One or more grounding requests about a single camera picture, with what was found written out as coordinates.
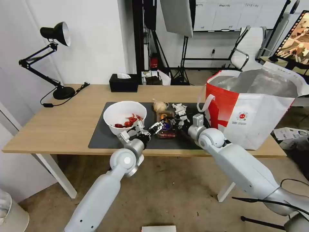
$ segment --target office chair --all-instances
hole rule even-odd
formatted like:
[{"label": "office chair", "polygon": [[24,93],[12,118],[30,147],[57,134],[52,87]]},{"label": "office chair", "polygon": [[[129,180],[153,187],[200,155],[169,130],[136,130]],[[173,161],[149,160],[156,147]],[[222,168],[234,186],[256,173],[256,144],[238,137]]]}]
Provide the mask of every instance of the office chair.
[{"label": "office chair", "polygon": [[230,54],[232,65],[241,71],[261,69],[262,65],[256,62],[255,57],[261,48],[265,38],[266,29],[263,27],[242,27],[240,36]]}]

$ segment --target chair armrest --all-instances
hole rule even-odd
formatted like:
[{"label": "chair armrest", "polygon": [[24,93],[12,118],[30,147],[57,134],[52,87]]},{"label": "chair armrest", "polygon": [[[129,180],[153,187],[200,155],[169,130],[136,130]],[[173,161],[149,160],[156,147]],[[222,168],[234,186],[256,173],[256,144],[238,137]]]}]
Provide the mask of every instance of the chair armrest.
[{"label": "chair armrest", "polygon": [[260,50],[266,50],[266,51],[269,51],[269,52],[273,52],[273,50],[270,50],[270,49],[267,49],[267,48],[260,48]]},{"label": "chair armrest", "polygon": [[247,62],[248,62],[248,60],[249,60],[249,55],[248,55],[247,53],[245,53],[245,52],[243,52],[243,51],[237,49],[237,48],[235,48],[235,51],[238,51],[238,52],[240,52],[240,53],[242,53],[242,54],[244,54],[244,55],[246,56],[246,60],[245,60],[245,62],[243,63],[242,67],[240,68],[240,70],[242,70],[242,68],[247,64]]}]

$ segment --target black desk mat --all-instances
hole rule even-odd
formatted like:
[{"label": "black desk mat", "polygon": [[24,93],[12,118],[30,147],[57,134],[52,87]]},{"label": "black desk mat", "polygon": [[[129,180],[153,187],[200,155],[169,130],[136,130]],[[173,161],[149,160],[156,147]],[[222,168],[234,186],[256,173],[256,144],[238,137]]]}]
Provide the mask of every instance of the black desk mat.
[{"label": "black desk mat", "polygon": [[[119,149],[123,148],[123,145],[109,129],[108,125],[103,120],[103,113],[107,107],[115,102],[107,102],[104,106],[96,129],[92,135],[89,148],[101,148],[101,149]],[[145,118],[145,128],[150,127],[156,122],[156,113],[153,111],[152,102],[141,102],[141,104],[147,109],[147,116]],[[187,113],[198,113],[196,109],[196,103],[183,103],[187,106]],[[172,103],[169,103],[168,110],[174,110]],[[151,141],[147,144],[147,149],[184,149],[184,150],[200,150],[188,136],[184,133],[177,135],[175,138],[160,139],[156,135],[152,137]]]}]

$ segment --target desk leg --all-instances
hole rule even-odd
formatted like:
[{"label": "desk leg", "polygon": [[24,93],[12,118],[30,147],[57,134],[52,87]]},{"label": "desk leg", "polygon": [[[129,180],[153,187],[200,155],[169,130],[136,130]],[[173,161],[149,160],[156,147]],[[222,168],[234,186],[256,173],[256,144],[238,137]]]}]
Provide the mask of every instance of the desk leg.
[{"label": "desk leg", "polygon": [[63,187],[63,189],[67,192],[67,194],[71,198],[76,198],[77,192],[69,182],[67,177],[59,168],[58,164],[51,157],[50,154],[36,154],[37,157],[42,161],[45,167],[50,171],[50,173],[55,177],[55,179],[59,182],[59,184]]},{"label": "desk leg", "polygon": [[228,183],[218,193],[218,195],[217,195],[218,201],[223,202],[224,199],[228,196],[228,194],[232,191],[234,186],[235,186],[234,182],[228,181]]}]

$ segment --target trash can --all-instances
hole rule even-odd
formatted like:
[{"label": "trash can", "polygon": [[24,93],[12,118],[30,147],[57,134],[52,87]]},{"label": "trash can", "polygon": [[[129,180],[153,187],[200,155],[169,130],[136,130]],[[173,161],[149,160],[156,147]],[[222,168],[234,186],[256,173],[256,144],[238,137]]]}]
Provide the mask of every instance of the trash can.
[{"label": "trash can", "polygon": [[29,214],[10,194],[0,189],[0,231],[24,232],[29,224]]}]

